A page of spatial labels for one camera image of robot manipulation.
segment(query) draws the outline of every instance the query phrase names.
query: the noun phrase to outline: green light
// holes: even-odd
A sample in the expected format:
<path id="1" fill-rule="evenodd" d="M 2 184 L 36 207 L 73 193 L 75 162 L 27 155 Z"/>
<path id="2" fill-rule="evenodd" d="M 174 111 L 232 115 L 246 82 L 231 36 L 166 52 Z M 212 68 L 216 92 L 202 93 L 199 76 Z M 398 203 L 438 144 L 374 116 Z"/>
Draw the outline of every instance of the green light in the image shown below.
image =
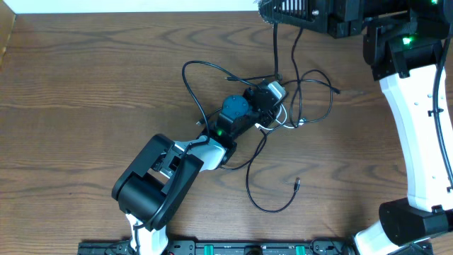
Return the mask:
<path id="1" fill-rule="evenodd" d="M 403 38 L 403 44 L 404 45 L 408 45 L 411 42 L 412 42 L 412 38 Z"/>

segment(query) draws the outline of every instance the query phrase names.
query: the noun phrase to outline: white background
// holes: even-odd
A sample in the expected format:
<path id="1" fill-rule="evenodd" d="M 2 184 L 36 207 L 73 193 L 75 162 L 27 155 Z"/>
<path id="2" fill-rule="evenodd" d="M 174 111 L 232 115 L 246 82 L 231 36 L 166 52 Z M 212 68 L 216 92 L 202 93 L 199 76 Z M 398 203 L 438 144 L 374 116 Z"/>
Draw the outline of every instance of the white background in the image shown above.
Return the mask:
<path id="1" fill-rule="evenodd" d="M 20 13 L 257 11 L 255 0 L 4 0 Z"/>

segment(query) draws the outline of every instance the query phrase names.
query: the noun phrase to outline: cable clip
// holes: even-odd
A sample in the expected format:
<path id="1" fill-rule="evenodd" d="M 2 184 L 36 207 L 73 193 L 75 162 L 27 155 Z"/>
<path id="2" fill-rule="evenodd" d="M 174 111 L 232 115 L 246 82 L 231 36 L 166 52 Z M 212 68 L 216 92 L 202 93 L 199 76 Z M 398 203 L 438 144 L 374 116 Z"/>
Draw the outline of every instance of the cable clip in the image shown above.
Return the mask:
<path id="1" fill-rule="evenodd" d="M 439 108 L 438 110 L 429 110 L 428 111 L 428 116 L 431 117 L 433 113 L 438 114 L 438 113 L 442 113 L 443 111 L 444 111 L 444 109 L 442 109 L 442 108 Z"/>

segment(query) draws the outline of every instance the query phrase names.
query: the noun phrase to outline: wood grain surface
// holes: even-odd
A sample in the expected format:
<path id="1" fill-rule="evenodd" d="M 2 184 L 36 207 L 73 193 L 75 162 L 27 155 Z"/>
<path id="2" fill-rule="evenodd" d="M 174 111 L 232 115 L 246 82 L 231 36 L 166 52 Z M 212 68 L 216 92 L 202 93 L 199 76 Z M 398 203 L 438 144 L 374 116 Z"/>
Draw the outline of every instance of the wood grain surface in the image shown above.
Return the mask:
<path id="1" fill-rule="evenodd" d="M 280 67 L 294 79 L 297 28 L 280 26 Z M 453 96 L 453 61 L 447 61 Z M 203 172 L 168 226 L 200 240 L 345 237 L 378 220 L 381 203 L 406 196 L 406 172 L 390 107 L 362 58 L 362 38 L 304 32 L 301 72 L 320 69 L 343 92 L 331 115 L 269 137 L 251 172 Z M 21 15 L 0 73 L 0 254 L 75 254 L 88 240 L 116 240 L 130 229 L 110 191 L 156 133 L 191 140 L 200 113 L 181 79 L 189 60 L 250 77 L 273 71 L 272 28 L 257 12 Z M 245 86 L 203 66 L 188 80 L 206 111 Z M 294 91 L 294 85 L 287 89 Z M 305 114 L 321 115 L 328 89 L 304 85 Z M 232 166 L 253 153 L 260 133 L 238 139 Z M 434 241 L 453 254 L 452 236 Z"/>

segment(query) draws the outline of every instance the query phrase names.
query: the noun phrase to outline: cable plug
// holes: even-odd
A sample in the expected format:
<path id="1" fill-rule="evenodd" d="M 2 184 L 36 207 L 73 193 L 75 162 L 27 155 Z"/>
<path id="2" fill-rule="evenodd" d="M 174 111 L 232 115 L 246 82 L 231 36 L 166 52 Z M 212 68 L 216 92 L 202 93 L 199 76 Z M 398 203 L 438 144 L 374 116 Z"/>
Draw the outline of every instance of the cable plug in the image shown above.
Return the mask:
<path id="1" fill-rule="evenodd" d="M 294 192 L 299 191 L 299 188 L 300 188 L 300 178 L 297 177 L 296 182 L 294 183 Z"/>

